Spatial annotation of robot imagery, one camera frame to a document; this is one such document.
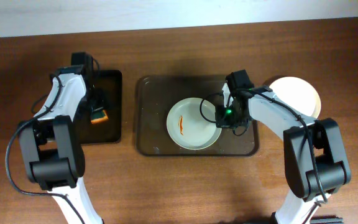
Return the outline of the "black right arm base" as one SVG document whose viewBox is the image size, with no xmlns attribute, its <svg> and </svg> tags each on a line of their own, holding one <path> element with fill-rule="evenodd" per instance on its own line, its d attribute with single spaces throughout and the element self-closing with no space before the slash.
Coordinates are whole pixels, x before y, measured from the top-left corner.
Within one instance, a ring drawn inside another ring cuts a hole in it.
<svg viewBox="0 0 358 224">
<path fill-rule="evenodd" d="M 310 220 L 310 224 L 344 224 L 342 218 L 313 218 Z"/>
</svg>

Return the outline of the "pale green plate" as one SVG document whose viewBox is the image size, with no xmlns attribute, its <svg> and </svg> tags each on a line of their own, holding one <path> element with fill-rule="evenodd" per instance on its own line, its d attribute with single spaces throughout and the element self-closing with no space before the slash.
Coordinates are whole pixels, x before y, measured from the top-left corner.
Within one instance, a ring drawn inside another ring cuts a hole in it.
<svg viewBox="0 0 358 224">
<path fill-rule="evenodd" d="M 166 127 L 172 141 L 182 148 L 197 151 L 213 145 L 222 129 L 215 123 L 215 106 L 201 98 L 185 98 L 172 106 Z"/>
</svg>

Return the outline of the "green and orange sponge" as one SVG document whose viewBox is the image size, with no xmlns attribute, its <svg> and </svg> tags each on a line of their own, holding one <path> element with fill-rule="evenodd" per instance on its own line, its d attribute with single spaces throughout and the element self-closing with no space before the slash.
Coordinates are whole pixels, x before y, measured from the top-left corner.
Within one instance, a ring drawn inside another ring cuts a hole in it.
<svg viewBox="0 0 358 224">
<path fill-rule="evenodd" d="M 108 114 L 104 109 L 94 111 L 90 114 L 91 124 L 103 123 L 108 120 L 109 120 Z"/>
</svg>

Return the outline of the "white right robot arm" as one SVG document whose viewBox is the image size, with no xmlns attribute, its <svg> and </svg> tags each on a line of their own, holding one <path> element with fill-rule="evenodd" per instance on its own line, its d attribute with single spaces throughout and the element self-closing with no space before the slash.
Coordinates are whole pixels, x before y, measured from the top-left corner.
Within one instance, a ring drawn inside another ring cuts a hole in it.
<svg viewBox="0 0 358 224">
<path fill-rule="evenodd" d="M 216 107 L 217 127 L 235 130 L 259 121 L 283 141 L 290 190 L 268 223 L 343 223 L 334 215 L 314 216 L 332 194 L 351 180 L 337 122 L 331 118 L 318 120 L 293 109 L 271 88 L 255 87 L 245 70 L 226 77 L 221 96 L 224 103 Z"/>
</svg>

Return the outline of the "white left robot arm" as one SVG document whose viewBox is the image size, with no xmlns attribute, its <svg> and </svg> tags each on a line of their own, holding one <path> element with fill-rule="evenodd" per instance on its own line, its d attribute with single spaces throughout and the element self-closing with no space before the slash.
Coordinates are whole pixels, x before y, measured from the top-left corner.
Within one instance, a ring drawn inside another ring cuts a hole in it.
<svg viewBox="0 0 358 224">
<path fill-rule="evenodd" d="M 96 59 L 86 52 L 71 55 L 71 64 L 50 74 L 52 89 L 41 109 L 20 123 L 19 140 L 27 178 L 53 198 L 68 223 L 102 223 L 86 191 L 85 155 L 75 120 L 106 119 L 106 100 L 93 82 L 100 76 Z"/>
</svg>

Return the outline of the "cream white plate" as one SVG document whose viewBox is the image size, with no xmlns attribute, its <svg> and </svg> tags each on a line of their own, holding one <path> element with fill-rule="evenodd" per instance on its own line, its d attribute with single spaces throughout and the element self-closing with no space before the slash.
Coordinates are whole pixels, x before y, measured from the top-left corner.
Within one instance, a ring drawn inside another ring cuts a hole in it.
<svg viewBox="0 0 358 224">
<path fill-rule="evenodd" d="M 295 110 L 314 118 L 321 112 L 321 99 L 316 89 L 298 77 L 283 77 L 269 86 L 286 104 Z"/>
</svg>

